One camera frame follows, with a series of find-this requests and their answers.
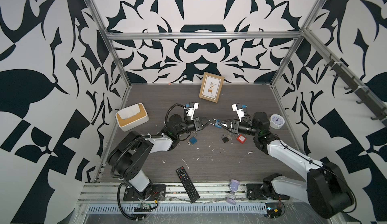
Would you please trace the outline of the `small blue padlock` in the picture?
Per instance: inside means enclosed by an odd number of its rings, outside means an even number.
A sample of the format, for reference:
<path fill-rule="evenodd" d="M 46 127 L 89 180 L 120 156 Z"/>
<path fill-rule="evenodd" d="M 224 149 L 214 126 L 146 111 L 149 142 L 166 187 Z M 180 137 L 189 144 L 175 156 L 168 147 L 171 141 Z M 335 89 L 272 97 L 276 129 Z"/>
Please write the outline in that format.
<path fill-rule="evenodd" d="M 219 120 L 216 120 L 216 119 L 213 119 L 214 120 L 214 126 L 217 127 L 217 128 L 222 128 L 222 126 L 219 124 Z"/>

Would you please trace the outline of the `small black padlock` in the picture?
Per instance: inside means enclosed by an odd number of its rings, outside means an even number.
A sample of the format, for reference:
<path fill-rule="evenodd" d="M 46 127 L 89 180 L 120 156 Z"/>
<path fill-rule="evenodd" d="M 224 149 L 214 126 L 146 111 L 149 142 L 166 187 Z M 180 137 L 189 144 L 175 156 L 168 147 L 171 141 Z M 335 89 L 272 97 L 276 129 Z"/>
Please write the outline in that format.
<path fill-rule="evenodd" d="M 224 143 L 227 143 L 230 141 L 230 139 L 228 138 L 228 136 L 226 135 L 221 135 L 221 140 L 224 142 Z"/>

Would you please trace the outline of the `red padlock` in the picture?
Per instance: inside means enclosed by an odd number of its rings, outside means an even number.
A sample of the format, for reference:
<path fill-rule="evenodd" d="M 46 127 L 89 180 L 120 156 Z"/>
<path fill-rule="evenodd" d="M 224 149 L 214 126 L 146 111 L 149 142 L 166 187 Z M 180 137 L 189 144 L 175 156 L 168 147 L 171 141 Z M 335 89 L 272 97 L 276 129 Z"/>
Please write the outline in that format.
<path fill-rule="evenodd" d="M 247 138 L 241 134 L 236 134 L 235 137 L 241 144 L 244 144 L 247 140 Z"/>

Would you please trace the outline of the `large blue padlock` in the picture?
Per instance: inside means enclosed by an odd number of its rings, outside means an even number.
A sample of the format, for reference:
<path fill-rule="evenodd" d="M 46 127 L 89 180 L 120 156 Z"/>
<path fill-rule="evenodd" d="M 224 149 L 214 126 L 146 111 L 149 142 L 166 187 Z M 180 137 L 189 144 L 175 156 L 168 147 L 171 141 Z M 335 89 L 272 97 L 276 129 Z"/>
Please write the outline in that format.
<path fill-rule="evenodd" d="M 193 144 L 195 144 L 195 143 L 197 143 L 197 132 L 194 132 L 193 133 L 193 135 L 192 136 L 190 136 L 190 138 L 189 138 L 189 140 L 188 140 L 188 142 L 187 142 L 187 144 L 188 145 L 193 145 Z"/>

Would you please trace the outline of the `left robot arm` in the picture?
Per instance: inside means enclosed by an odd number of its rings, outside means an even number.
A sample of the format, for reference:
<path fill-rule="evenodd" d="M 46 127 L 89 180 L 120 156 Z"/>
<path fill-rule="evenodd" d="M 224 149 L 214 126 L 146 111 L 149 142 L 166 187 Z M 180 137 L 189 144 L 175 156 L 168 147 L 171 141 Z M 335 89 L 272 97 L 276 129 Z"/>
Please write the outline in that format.
<path fill-rule="evenodd" d="M 107 158 L 107 164 L 111 166 L 110 176 L 140 193 L 148 191 L 151 181 L 142 171 L 148 156 L 173 150 L 179 144 L 181 135 L 205 129 L 211 119 L 194 117 L 185 121 L 180 115 L 174 114 L 165 123 L 161 132 L 153 135 L 131 131 Z"/>

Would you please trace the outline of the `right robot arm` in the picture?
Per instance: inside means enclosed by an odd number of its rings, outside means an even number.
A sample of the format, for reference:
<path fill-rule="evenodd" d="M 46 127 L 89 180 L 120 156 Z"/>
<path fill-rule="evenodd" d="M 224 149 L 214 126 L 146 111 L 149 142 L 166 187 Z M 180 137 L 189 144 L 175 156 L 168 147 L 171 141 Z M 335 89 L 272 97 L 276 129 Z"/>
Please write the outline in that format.
<path fill-rule="evenodd" d="M 252 136 L 259 150 L 278 159 L 303 178 L 298 181 L 281 174 L 270 175 L 264 179 L 270 192 L 301 200 L 325 219 L 351 206 L 356 208 L 356 197 L 336 164 L 310 158 L 271 132 L 284 124 L 281 115 L 268 116 L 265 112 L 256 112 L 247 122 L 242 118 L 218 121 L 218 125 L 230 133 Z"/>

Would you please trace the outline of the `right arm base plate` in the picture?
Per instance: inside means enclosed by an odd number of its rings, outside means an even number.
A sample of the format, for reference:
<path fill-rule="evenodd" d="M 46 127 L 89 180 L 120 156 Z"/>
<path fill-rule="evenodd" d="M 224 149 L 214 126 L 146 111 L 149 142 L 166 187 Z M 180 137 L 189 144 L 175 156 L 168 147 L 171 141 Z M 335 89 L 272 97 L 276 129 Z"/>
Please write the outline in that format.
<path fill-rule="evenodd" d="M 248 200 L 289 200 L 287 195 L 277 194 L 271 189 L 268 184 L 247 184 L 247 199 Z"/>

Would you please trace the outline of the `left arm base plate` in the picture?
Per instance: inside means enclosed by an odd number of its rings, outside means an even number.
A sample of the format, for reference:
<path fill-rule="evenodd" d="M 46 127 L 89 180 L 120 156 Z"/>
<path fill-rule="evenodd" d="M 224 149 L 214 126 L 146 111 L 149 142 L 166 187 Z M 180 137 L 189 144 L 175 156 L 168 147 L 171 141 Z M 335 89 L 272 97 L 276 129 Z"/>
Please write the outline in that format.
<path fill-rule="evenodd" d="M 127 187 L 124 193 L 124 201 L 154 201 L 164 200 L 166 193 L 166 185 L 164 184 L 152 184 L 149 185 L 144 191 L 140 192 L 134 187 Z"/>

